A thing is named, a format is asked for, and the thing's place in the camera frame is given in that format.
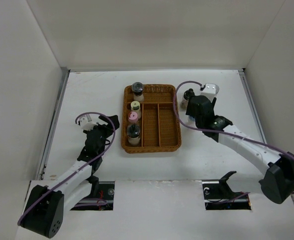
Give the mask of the pink-lid spice bottle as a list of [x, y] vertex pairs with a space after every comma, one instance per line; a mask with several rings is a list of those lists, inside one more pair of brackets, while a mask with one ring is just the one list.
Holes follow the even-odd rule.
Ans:
[[128, 122], [129, 124], [140, 125], [139, 114], [135, 111], [131, 111], [128, 114]]

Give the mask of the green-lid spice bottle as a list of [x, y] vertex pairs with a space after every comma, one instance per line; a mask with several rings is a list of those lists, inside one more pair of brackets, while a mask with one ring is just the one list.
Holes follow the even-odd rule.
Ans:
[[141, 114], [141, 106], [139, 101], [132, 101], [130, 104], [130, 109], [132, 112], [136, 112], [137, 114]]

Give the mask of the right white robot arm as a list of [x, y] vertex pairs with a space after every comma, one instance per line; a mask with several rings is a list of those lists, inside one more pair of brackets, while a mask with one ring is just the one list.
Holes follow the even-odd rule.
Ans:
[[234, 150], [264, 176], [259, 181], [262, 193], [272, 202], [282, 204], [294, 193], [294, 155], [241, 132], [229, 119], [214, 113], [215, 101], [204, 95], [189, 98], [186, 114], [204, 135]]

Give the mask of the black-knob beige spice jar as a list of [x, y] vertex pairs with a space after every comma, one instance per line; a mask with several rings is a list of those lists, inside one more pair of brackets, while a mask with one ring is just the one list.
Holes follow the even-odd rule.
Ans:
[[127, 138], [128, 138], [128, 142], [132, 145], [132, 146], [138, 146], [140, 144], [140, 140], [141, 140], [141, 128], [138, 124], [134, 123], [134, 124], [130, 124], [127, 127]]

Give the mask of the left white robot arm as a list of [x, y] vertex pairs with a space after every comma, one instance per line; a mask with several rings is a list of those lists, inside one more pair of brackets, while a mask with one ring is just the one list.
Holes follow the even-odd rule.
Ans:
[[98, 114], [104, 123], [88, 120], [91, 112], [79, 115], [75, 122], [83, 129], [86, 140], [75, 163], [57, 180], [48, 185], [36, 185], [29, 194], [17, 225], [48, 239], [54, 237], [64, 215], [83, 198], [94, 199], [99, 194], [99, 180], [94, 176], [103, 155], [115, 139], [120, 123], [117, 115]]

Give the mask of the black-lid white spice jar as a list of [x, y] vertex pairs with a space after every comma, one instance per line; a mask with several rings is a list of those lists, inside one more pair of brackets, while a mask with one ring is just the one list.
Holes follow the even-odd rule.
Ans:
[[131, 86], [133, 99], [138, 102], [144, 102], [144, 85], [141, 82], [134, 82]]

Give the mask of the blue-label silver-lid seasoning bottle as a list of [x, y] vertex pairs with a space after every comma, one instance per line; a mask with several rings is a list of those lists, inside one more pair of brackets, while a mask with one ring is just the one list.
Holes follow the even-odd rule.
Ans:
[[194, 124], [194, 123], [195, 123], [195, 118], [189, 115], [189, 116], [188, 116], [188, 121], [187, 121], [187, 123], [189, 123], [189, 124]]

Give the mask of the black-knob brown spice jar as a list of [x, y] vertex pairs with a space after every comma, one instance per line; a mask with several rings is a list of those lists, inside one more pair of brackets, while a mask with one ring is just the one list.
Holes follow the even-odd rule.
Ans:
[[190, 98], [192, 98], [194, 96], [195, 96], [195, 93], [194, 93], [194, 90], [192, 88], [186, 90], [184, 92], [184, 94], [183, 94], [182, 101], [181, 101], [181, 104], [180, 104], [181, 109], [186, 110]]

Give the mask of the tall silver-lid seasoning bottle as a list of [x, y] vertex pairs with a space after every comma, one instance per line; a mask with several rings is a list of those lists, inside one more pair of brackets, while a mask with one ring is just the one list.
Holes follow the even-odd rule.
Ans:
[[219, 90], [220, 90], [219, 86], [215, 85], [213, 88], [215, 89], [215, 95], [217, 95], [219, 93]]

